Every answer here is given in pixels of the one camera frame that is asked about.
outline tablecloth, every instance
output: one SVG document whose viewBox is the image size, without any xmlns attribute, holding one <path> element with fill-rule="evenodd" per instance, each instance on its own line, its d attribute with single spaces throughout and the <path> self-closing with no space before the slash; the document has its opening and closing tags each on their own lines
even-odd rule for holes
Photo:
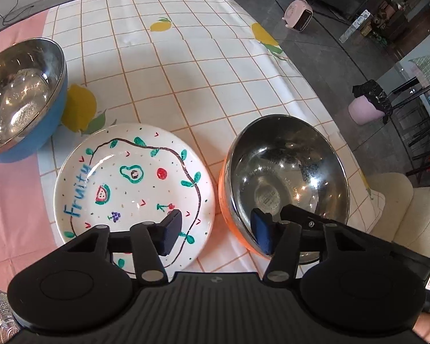
<svg viewBox="0 0 430 344">
<path fill-rule="evenodd" d="M 75 0 L 49 9 L 42 36 L 64 50 L 72 87 L 67 115 L 76 115 L 63 118 L 37 154 L 42 194 L 35 195 L 44 198 L 56 245 L 63 244 L 53 214 L 59 169 L 89 133 L 120 122 L 176 134 L 208 166 L 216 191 L 227 150 L 246 125 L 264 115 L 296 116 L 317 128 L 343 163 L 349 224 L 369 231 L 380 217 L 384 197 L 365 185 L 318 96 L 278 43 L 233 0 Z M 76 96 L 83 88 L 95 97 L 92 115 L 83 113 Z M 207 245 L 187 270 L 261 275 L 266 265 L 230 234 L 217 208 Z"/>
</svg>

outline watermelon drawing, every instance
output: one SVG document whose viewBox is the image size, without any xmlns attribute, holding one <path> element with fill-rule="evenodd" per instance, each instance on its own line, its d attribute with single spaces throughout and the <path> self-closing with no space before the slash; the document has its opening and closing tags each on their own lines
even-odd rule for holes
<svg viewBox="0 0 430 344">
<path fill-rule="evenodd" d="M 110 188 L 108 185 L 100 185 L 97 190 L 96 204 L 105 204 L 110 200 Z"/>
</svg>

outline yellow lemon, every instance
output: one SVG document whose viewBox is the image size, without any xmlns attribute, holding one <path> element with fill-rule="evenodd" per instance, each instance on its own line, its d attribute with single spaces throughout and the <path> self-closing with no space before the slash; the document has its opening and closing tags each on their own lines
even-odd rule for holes
<svg viewBox="0 0 430 344">
<path fill-rule="evenodd" d="M 363 174 L 362 171 L 360 171 L 360 175 L 361 175 L 361 180 L 365 184 L 366 191 L 368 192 L 368 195 L 371 197 L 371 188 L 368 185 L 368 181 L 366 180 L 366 177 L 365 177 L 365 175 Z"/>
<path fill-rule="evenodd" d="M 263 44 L 279 46 L 279 43 L 263 28 L 259 23 L 253 23 L 250 28 L 252 29 L 255 39 Z"/>
<path fill-rule="evenodd" d="M 67 91 L 67 104 L 62 115 L 62 124 L 72 132 L 85 131 L 97 110 L 96 98 L 86 88 L 73 84 Z"/>
<path fill-rule="evenodd" d="M 167 31 L 172 27 L 172 21 L 168 18 L 159 18 L 158 22 L 153 23 L 150 26 L 150 31 L 152 32 L 162 32 Z"/>
</svg>

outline trash bag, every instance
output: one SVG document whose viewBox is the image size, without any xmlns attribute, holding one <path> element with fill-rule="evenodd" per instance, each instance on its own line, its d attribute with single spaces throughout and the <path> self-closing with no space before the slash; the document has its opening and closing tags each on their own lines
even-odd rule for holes
<svg viewBox="0 0 430 344">
<path fill-rule="evenodd" d="M 355 98 L 365 96 L 377 110 L 382 111 L 385 114 L 382 121 L 387 124 L 388 118 L 393 112 L 392 104 L 387 94 L 376 81 L 368 80 L 364 84 L 355 85 L 352 87 L 352 93 Z"/>
</svg>

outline white plate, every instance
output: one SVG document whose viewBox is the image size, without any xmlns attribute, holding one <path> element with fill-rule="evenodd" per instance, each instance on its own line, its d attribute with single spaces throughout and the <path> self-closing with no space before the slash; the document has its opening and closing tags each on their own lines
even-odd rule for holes
<svg viewBox="0 0 430 344">
<path fill-rule="evenodd" d="M 174 208 L 183 224 L 171 253 L 161 257 L 169 279 L 204 247 L 214 221 L 214 190 L 186 143 L 145 124 L 111 126 L 87 138 L 62 166 L 54 190 L 64 242 L 99 224 L 119 232 L 139 222 L 161 222 Z M 132 255 L 114 254 L 113 260 L 135 276 Z"/>
</svg>

